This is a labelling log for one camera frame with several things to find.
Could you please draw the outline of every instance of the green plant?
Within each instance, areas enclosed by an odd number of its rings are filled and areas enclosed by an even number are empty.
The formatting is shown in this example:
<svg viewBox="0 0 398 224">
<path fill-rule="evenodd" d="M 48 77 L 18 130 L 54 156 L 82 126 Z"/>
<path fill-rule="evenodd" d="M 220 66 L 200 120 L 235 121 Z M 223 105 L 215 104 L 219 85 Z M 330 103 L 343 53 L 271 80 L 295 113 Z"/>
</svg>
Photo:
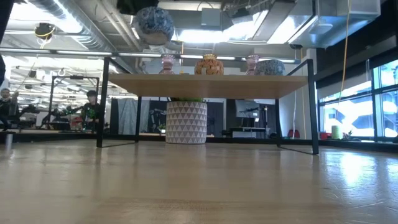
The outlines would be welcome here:
<svg viewBox="0 0 398 224">
<path fill-rule="evenodd" d="M 166 129 L 166 124 L 160 124 L 158 128 L 160 130 L 165 130 Z"/>
<path fill-rule="evenodd" d="M 203 98 L 190 98 L 190 97 L 170 97 L 172 102 L 182 101 L 182 102 L 203 102 Z"/>
<path fill-rule="evenodd" d="M 351 135 L 353 134 L 353 130 L 349 131 L 348 134 L 343 133 L 344 140 L 351 140 Z"/>
</svg>

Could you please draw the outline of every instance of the red object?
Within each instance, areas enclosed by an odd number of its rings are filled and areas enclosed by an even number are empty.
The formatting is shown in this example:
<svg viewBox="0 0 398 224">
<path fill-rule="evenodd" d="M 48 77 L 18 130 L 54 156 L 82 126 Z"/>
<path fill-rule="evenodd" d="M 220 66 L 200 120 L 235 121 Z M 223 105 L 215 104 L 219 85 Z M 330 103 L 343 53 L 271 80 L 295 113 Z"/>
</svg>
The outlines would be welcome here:
<svg viewBox="0 0 398 224">
<path fill-rule="evenodd" d="M 72 126 L 73 125 L 77 125 L 80 124 L 81 122 L 83 122 L 83 119 L 81 117 L 76 117 L 72 119 Z"/>
<path fill-rule="evenodd" d="M 331 137 L 331 133 L 320 133 L 321 140 L 327 140 L 329 136 Z"/>
<path fill-rule="evenodd" d="M 289 130 L 289 133 L 287 134 L 287 137 L 289 137 L 289 138 L 293 137 L 293 130 L 292 129 Z M 294 131 L 294 138 L 295 139 L 297 139 L 297 138 L 299 139 L 300 138 L 299 131 L 297 131 L 297 130 Z"/>
</svg>

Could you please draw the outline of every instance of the vase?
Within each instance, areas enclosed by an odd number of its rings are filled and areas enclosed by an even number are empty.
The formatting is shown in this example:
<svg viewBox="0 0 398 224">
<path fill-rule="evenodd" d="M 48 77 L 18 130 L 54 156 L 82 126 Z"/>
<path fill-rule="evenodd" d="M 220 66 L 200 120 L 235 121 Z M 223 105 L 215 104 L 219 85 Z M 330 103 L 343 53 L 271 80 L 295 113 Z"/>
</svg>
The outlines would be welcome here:
<svg viewBox="0 0 398 224">
<path fill-rule="evenodd" d="M 159 74 L 174 74 L 173 72 L 174 55 L 162 55 L 162 65 L 163 69 Z"/>
<path fill-rule="evenodd" d="M 285 65 L 280 60 L 265 60 L 258 62 L 254 69 L 254 75 L 283 75 Z"/>
<path fill-rule="evenodd" d="M 166 142 L 203 144 L 207 135 L 207 104 L 174 101 L 167 103 Z"/>
<path fill-rule="evenodd" d="M 164 45 L 174 34 L 172 17 L 159 7 L 145 7 L 138 11 L 133 26 L 140 39 L 149 45 Z"/>
<path fill-rule="evenodd" d="M 258 55 L 249 55 L 246 57 L 246 63 L 248 64 L 248 70 L 245 75 L 254 75 L 254 69 L 256 67 L 256 63 L 259 61 L 260 56 Z"/>
<path fill-rule="evenodd" d="M 224 65 L 217 60 L 217 55 L 206 54 L 195 66 L 196 75 L 224 75 Z"/>
</svg>

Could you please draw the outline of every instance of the shelf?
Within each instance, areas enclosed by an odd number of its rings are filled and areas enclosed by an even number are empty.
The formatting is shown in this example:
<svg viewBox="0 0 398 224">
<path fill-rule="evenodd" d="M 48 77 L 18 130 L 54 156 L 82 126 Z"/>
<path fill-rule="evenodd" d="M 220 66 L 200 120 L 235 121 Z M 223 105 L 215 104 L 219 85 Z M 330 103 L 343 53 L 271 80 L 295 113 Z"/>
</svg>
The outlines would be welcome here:
<svg viewBox="0 0 398 224">
<path fill-rule="evenodd" d="M 307 84 L 303 76 L 110 74 L 137 96 L 279 99 Z"/>
</svg>

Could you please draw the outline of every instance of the black metal table frame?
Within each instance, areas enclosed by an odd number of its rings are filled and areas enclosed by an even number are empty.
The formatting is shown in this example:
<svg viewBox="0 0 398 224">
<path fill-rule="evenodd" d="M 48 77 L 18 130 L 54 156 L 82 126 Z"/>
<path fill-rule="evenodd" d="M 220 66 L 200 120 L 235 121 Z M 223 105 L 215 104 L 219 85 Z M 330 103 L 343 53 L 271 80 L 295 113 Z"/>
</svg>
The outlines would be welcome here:
<svg viewBox="0 0 398 224">
<path fill-rule="evenodd" d="M 114 66 L 118 67 L 125 73 L 129 73 L 126 69 L 124 69 L 122 66 L 118 65 L 113 59 L 110 57 L 105 57 L 104 58 L 104 67 L 103 67 L 103 82 L 102 82 L 102 87 L 101 87 L 101 103 L 100 103 L 100 116 L 99 116 L 99 127 L 98 127 L 98 133 L 97 133 L 97 139 L 96 139 L 96 145 L 97 147 L 112 147 L 112 146 L 103 146 L 103 140 L 104 140 L 104 118 L 105 118 L 105 105 L 106 105 L 106 96 L 107 96 L 107 91 L 108 91 L 108 82 L 109 82 L 109 64 L 112 63 Z M 291 151 L 297 151 L 297 152 L 302 152 L 306 154 L 312 154 L 312 155 L 317 155 L 319 154 L 319 142 L 318 142 L 318 124 L 317 124 L 317 100 L 315 96 L 315 79 L 314 79 L 314 70 L 313 70 L 313 60 L 312 59 L 307 59 L 306 61 L 302 62 L 300 65 L 295 67 L 289 74 L 288 76 L 293 75 L 300 69 L 303 69 L 304 66 L 307 66 L 307 73 L 308 73 L 308 92 L 309 92 L 309 102 L 310 102 L 310 122 L 311 122 L 311 145 L 312 145 L 312 153 L 305 152 L 305 151 L 299 151 L 295 149 L 289 149 L 286 147 L 282 147 L 282 130 L 280 126 L 280 114 L 279 114 L 279 99 L 275 99 L 275 110 L 276 110 L 276 120 L 277 120 L 277 139 L 276 139 L 276 144 L 277 147 L 281 149 L 286 149 L 286 150 L 291 150 Z M 134 140 L 134 142 L 126 143 L 126 144 L 133 144 L 139 142 L 140 136 L 140 122 L 141 122 L 141 103 L 142 103 L 142 96 L 138 96 L 138 102 L 137 102 L 137 118 L 136 118 L 136 133 L 131 138 L 129 136 L 129 139 Z"/>
</svg>

